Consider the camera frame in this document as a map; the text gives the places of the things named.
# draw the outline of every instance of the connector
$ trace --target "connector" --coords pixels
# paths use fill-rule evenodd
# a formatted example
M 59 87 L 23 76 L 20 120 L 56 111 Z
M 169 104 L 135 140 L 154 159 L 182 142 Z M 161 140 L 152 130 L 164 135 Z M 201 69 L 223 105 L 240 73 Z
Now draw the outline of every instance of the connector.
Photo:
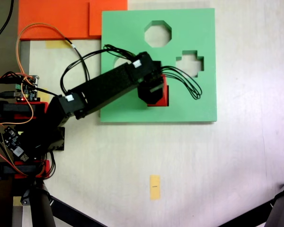
M 17 98 L 21 97 L 21 92 L 4 91 L 0 92 L 0 98 Z

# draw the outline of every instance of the white sticker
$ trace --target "white sticker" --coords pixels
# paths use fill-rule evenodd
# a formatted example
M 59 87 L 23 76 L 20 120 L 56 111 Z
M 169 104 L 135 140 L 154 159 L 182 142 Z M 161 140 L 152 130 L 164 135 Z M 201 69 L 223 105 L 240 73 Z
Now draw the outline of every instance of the white sticker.
M 134 61 L 134 62 L 133 62 L 133 65 L 134 65 L 134 67 L 135 67 L 135 68 L 138 68 L 138 67 L 142 66 L 142 64 L 141 64 L 141 61 L 140 61 L 140 60 L 136 60 L 136 61 Z
M 14 153 L 15 155 L 17 155 L 18 157 L 19 157 L 20 155 L 22 155 L 23 152 L 24 152 L 24 150 L 23 150 L 21 147 L 17 147 L 17 148 L 13 151 L 13 153 Z
M 28 156 L 26 154 L 22 155 L 20 158 L 22 161 L 26 162 L 28 160 Z
M 72 95 L 68 95 L 65 98 L 67 99 L 68 102 L 75 100 Z

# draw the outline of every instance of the yellow tape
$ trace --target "yellow tape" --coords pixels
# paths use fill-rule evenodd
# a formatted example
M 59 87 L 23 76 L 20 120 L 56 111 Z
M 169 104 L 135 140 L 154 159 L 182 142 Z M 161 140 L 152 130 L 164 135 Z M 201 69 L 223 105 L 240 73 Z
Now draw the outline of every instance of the yellow tape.
M 72 48 L 65 40 L 46 40 L 45 46 L 47 49 L 65 49 Z
M 150 175 L 150 190 L 151 200 L 159 200 L 161 197 L 159 175 Z

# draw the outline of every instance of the robotic arm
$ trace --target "robotic arm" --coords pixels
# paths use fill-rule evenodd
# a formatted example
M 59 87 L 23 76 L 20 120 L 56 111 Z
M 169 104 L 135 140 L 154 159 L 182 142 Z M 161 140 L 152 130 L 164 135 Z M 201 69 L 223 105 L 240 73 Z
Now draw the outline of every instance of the robotic arm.
M 61 149 L 64 144 L 64 128 L 70 117 L 77 119 L 101 109 L 127 92 L 138 88 L 138 96 L 148 104 L 155 104 L 163 97 L 161 62 L 153 61 L 147 52 L 66 93 L 55 96 L 43 117 L 21 135 L 8 127 L 3 138 L 8 148 L 21 160 L 39 159 L 47 152 Z

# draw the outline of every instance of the white table surface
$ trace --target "white table surface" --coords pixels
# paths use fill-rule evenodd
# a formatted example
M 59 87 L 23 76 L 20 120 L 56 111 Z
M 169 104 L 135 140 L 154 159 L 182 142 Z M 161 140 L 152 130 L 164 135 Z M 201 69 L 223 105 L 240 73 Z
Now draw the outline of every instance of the white table surface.
M 273 198 L 284 183 L 284 0 L 129 0 L 129 9 L 215 8 L 218 121 L 66 127 L 49 192 L 109 227 L 216 227 Z M 100 41 L 74 41 L 81 54 Z M 61 94 L 70 49 L 31 42 L 29 73 Z M 100 56 L 88 59 L 93 77 Z M 81 66 L 65 86 L 84 82 Z M 161 199 L 150 200 L 150 175 Z M 23 226 L 30 226 L 25 207 Z

